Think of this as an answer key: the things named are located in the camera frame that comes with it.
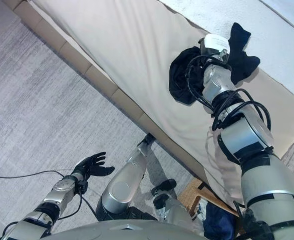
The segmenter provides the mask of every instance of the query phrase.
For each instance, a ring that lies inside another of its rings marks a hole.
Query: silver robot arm
[[[213,130],[222,129],[218,136],[220,148],[242,170],[241,189],[246,207],[242,220],[247,237],[294,239],[294,176],[272,152],[268,111],[252,99],[245,103],[237,93],[239,90],[230,79],[231,71],[223,64],[228,58],[228,41],[219,37],[219,41],[224,41],[219,42],[220,49],[212,47],[218,44],[210,43],[215,41],[211,35],[200,42],[201,54],[210,52],[216,59],[206,59],[204,63],[202,99],[213,107]],[[267,126],[254,106],[264,111]]]
[[[51,235],[51,228],[61,218],[67,204],[76,194],[82,198],[87,191],[89,177],[106,176],[114,170],[114,167],[102,166],[104,155],[105,152],[101,152],[78,163],[73,172],[58,181],[36,209],[9,230],[2,240],[38,240]]]

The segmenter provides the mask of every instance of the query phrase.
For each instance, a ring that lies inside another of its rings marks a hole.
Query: mattress
[[[226,160],[203,106],[176,102],[169,67],[207,32],[156,0],[34,0],[32,6],[91,63],[98,65],[177,144],[205,168],[228,204],[241,201],[239,166]],[[294,95],[261,70],[241,84],[271,115],[275,153],[294,141]]]

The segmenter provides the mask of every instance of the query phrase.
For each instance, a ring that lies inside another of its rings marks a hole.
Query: blue cloth
[[[233,240],[235,216],[208,202],[204,236],[209,240]]]

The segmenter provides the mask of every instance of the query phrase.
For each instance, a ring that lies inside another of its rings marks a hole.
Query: black cloth
[[[247,56],[243,51],[251,33],[245,31],[238,23],[234,23],[230,32],[230,54],[228,64],[231,66],[231,81],[237,84],[239,81],[249,77],[260,64],[256,56]],[[186,68],[195,56],[200,55],[200,48],[194,46],[181,52],[171,63],[169,69],[169,91],[173,98],[181,103],[190,105],[196,99],[190,93],[186,82]],[[203,76],[199,68],[193,68],[190,72],[190,84],[197,93],[202,93]]]
[[[171,63],[169,71],[169,91],[176,101],[184,104],[192,104],[195,98],[188,90],[185,74],[187,66],[194,57],[200,55],[200,48],[194,46],[181,52],[181,54]],[[203,82],[199,72],[191,73],[190,84],[195,91],[203,90]]]
[[[231,81],[237,84],[239,81],[249,77],[260,64],[260,59],[256,56],[247,56],[243,48],[247,44],[251,33],[245,31],[238,23],[234,23],[231,28],[229,46],[230,55],[228,64],[232,68]]]
[[[235,216],[208,202],[204,236],[209,240],[233,240]]]

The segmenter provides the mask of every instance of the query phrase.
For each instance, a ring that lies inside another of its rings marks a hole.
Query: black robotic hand
[[[114,167],[104,167],[104,159],[106,159],[106,152],[100,152],[90,157],[83,159],[76,165],[72,173],[80,173],[84,180],[87,181],[90,176],[107,176],[114,171]]]
[[[102,177],[102,176],[107,176],[114,171],[115,169],[114,166],[110,166],[110,167],[102,166],[103,164],[105,164],[105,162],[102,161],[106,159],[105,154],[106,152],[104,151],[104,152],[88,157],[89,159],[92,159],[92,165],[90,166],[90,175]]]

